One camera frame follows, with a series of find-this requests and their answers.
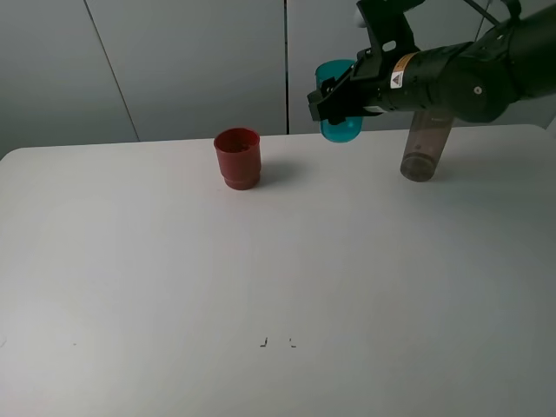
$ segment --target red cup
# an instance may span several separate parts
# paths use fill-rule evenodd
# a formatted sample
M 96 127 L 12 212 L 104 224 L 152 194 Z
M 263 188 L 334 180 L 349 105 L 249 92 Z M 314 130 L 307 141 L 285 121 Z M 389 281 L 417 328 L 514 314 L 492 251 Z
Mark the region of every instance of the red cup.
M 225 183 L 232 189 L 251 189 L 261 179 L 259 134 L 251 129 L 235 128 L 215 139 L 216 156 Z

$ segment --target teal cup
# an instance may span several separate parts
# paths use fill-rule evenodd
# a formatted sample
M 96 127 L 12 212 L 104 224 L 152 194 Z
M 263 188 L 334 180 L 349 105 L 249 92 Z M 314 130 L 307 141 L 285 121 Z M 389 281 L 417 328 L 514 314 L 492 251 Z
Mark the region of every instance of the teal cup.
M 351 59 L 338 59 L 324 63 L 316 69 L 316 86 L 321 87 L 323 81 L 334 77 L 336 80 L 353 65 Z M 330 124 L 328 120 L 321 122 L 321 133 L 330 142 L 344 143 L 353 141 L 361 132 L 363 124 L 362 117 L 346 117 L 346 121 L 340 124 Z

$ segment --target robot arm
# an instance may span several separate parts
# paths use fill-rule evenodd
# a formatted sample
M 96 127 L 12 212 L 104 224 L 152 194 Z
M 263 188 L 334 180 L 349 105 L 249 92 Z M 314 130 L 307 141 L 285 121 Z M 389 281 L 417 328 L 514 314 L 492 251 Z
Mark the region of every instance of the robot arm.
M 337 81 L 308 95 L 313 120 L 338 124 L 349 116 L 442 109 L 491 122 L 510 103 L 556 92 L 556 4 L 520 20 L 519 0 L 503 0 L 512 17 L 477 42 L 419 51 L 404 12 L 424 1 L 357 3 L 371 48 Z M 392 41 L 395 48 L 384 50 Z

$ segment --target warning label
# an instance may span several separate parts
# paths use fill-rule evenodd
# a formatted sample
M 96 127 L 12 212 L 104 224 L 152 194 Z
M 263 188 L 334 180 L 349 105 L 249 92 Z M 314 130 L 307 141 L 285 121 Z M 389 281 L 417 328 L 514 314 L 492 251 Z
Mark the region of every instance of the warning label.
M 392 77 L 390 78 L 391 89 L 400 89 L 402 87 L 403 73 L 406 71 L 409 60 L 411 60 L 411 58 L 413 58 L 415 54 L 417 54 L 417 52 L 414 52 L 413 54 L 407 54 L 403 56 L 400 61 L 398 61 L 398 63 L 394 67 L 394 70 L 392 71 Z

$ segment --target white table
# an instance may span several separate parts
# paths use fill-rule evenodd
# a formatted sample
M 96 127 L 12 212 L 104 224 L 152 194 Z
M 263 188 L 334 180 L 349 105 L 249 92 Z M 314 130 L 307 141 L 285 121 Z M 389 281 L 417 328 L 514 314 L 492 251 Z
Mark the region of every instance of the white table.
M 406 137 L 263 138 L 244 192 L 210 140 L 6 156 L 0 415 L 553 417 L 556 141 L 413 183 Z

